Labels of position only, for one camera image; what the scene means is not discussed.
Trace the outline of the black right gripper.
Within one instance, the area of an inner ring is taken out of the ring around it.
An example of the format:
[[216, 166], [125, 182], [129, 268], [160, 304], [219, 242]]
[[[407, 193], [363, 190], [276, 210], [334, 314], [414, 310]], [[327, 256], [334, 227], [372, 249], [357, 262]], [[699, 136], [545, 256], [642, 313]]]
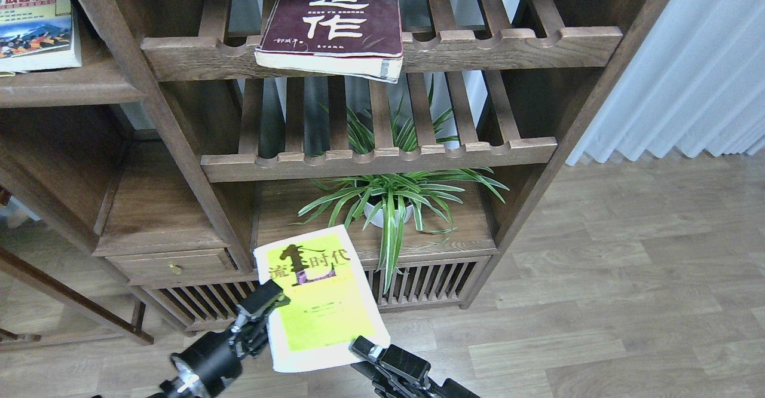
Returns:
[[[429, 378], [431, 363], [394, 344], [381, 347], [360, 336], [350, 351], [362, 360], [352, 366], [371, 379], [380, 397], [480, 397], [451, 378], [435, 384]], [[383, 375], [403, 382], [397, 385]]]

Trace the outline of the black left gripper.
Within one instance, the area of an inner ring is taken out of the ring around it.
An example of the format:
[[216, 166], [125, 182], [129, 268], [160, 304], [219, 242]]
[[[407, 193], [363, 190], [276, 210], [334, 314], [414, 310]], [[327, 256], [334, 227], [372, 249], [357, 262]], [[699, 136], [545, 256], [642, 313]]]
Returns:
[[260, 284], [237, 305], [237, 321], [248, 321], [241, 328], [207, 332], [185, 351], [170, 355], [178, 375], [169, 382], [169, 396], [221, 395], [241, 375], [241, 360], [258, 357], [268, 344], [264, 319], [289, 303], [290, 298], [274, 280]]

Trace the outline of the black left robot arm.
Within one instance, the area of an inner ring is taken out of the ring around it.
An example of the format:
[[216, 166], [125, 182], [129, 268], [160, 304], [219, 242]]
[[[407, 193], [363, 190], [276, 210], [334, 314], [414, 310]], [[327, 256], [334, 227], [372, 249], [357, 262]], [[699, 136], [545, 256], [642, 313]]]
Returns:
[[216, 397], [241, 375], [241, 360], [257, 358], [268, 343], [266, 324], [275, 308], [289, 298], [272, 280], [261, 284], [237, 305], [238, 317], [223, 332], [207, 332], [181, 353], [170, 355], [178, 371], [163, 381], [155, 397]]

